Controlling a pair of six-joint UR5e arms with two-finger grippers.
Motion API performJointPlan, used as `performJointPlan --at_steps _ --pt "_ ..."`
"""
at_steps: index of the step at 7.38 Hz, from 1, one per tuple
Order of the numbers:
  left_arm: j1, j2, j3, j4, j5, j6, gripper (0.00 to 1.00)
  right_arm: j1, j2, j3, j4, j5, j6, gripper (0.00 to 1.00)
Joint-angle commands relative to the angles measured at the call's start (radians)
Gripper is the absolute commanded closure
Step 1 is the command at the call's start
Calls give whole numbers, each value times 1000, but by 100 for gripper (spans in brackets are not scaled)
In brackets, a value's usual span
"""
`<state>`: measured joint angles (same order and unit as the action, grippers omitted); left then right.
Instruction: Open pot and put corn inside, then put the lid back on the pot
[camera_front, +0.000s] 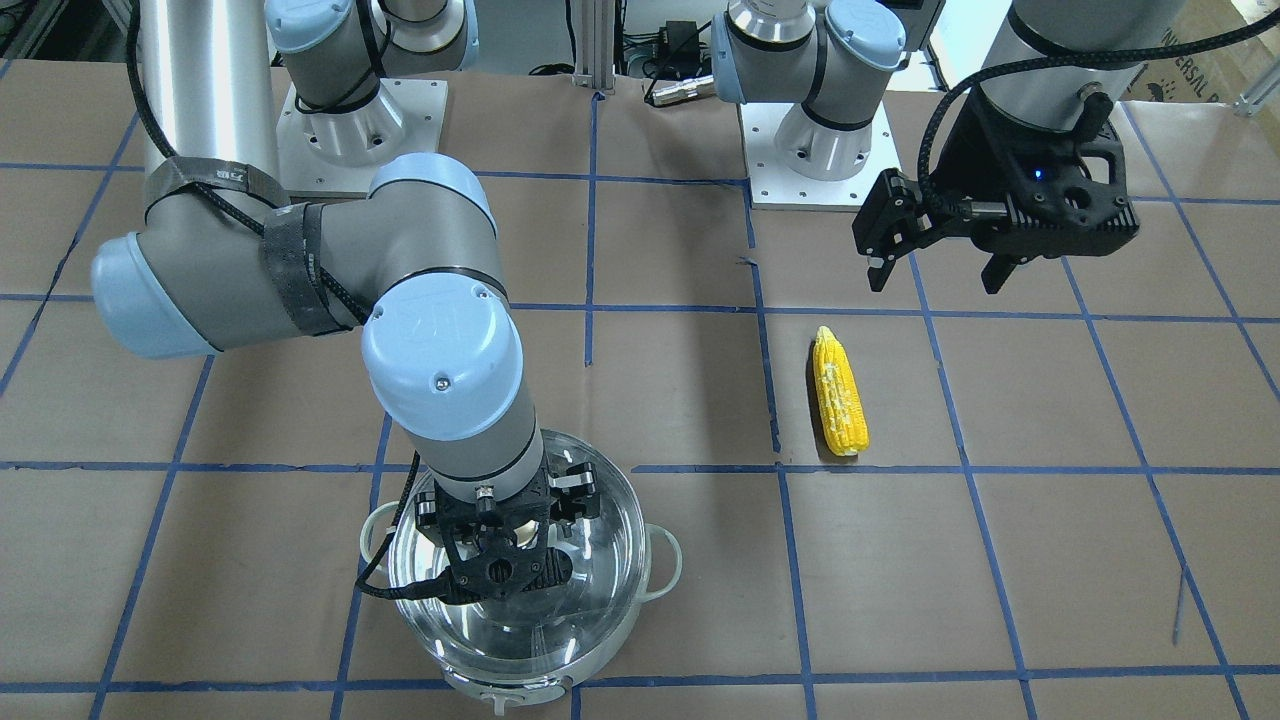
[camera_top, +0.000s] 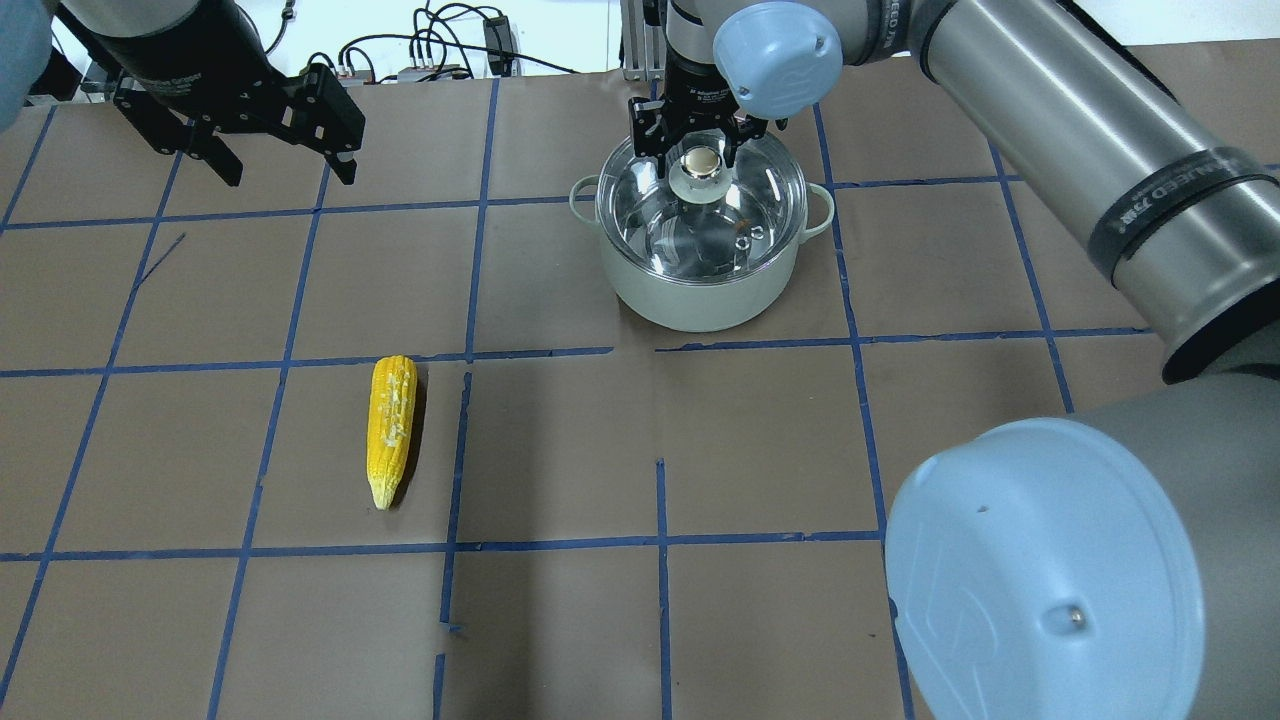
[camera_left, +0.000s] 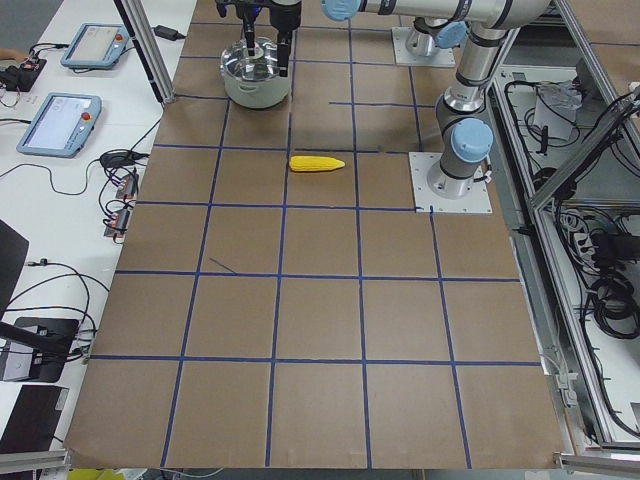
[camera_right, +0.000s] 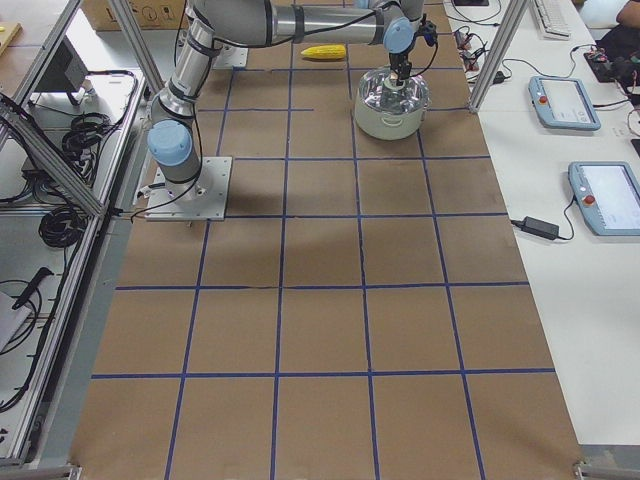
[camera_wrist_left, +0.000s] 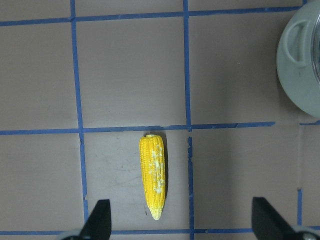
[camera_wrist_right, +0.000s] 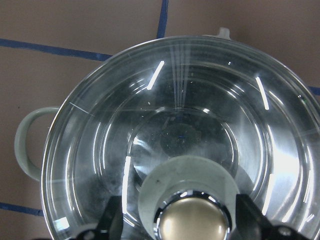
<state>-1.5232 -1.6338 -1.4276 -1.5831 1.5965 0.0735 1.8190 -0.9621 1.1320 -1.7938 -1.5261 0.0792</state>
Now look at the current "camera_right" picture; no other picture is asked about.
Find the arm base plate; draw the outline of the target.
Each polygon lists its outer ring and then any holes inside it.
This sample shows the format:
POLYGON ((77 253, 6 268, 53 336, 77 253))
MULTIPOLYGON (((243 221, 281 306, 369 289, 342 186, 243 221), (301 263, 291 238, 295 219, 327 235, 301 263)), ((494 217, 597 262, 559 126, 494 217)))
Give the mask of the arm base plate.
POLYGON ((199 178, 177 185, 165 180, 159 167, 154 182, 162 183, 148 194, 143 217, 149 221, 223 221, 225 219, 231 157, 205 157, 199 178))
POLYGON ((224 45, 212 60, 212 70, 244 69, 247 65, 249 50, 247 48, 224 45))

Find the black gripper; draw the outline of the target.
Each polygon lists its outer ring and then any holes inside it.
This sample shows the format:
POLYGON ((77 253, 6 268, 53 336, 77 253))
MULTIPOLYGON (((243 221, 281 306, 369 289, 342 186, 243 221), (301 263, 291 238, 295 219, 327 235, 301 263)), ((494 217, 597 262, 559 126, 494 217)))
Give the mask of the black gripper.
POLYGON ((397 82, 398 76, 402 76, 402 80, 410 78, 412 63, 409 60, 409 50, 400 53, 389 53, 389 62, 392 82, 397 82))

